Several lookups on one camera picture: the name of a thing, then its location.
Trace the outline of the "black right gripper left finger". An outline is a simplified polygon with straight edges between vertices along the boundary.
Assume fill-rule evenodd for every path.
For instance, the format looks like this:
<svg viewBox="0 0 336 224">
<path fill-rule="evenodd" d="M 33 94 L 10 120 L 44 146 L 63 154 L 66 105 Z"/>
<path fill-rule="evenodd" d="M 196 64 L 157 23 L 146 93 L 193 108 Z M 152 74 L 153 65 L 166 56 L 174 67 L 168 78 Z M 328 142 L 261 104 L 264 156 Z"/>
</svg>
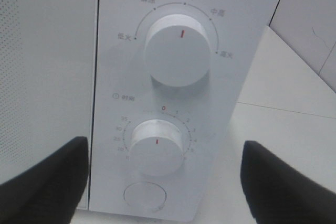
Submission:
<svg viewBox="0 0 336 224">
<path fill-rule="evenodd" d="M 70 223 L 89 175 L 88 140 L 77 136 L 1 184 L 1 223 Z"/>
</svg>

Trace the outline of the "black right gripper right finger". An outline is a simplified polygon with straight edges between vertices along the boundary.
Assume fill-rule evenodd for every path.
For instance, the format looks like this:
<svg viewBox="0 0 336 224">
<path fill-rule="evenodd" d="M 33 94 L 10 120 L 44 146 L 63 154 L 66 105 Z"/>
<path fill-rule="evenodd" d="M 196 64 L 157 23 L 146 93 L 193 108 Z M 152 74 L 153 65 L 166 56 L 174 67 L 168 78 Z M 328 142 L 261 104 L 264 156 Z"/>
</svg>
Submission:
<svg viewBox="0 0 336 224">
<path fill-rule="evenodd" d="M 335 193 L 256 141 L 245 141 L 241 186 L 257 223 L 335 223 Z"/>
</svg>

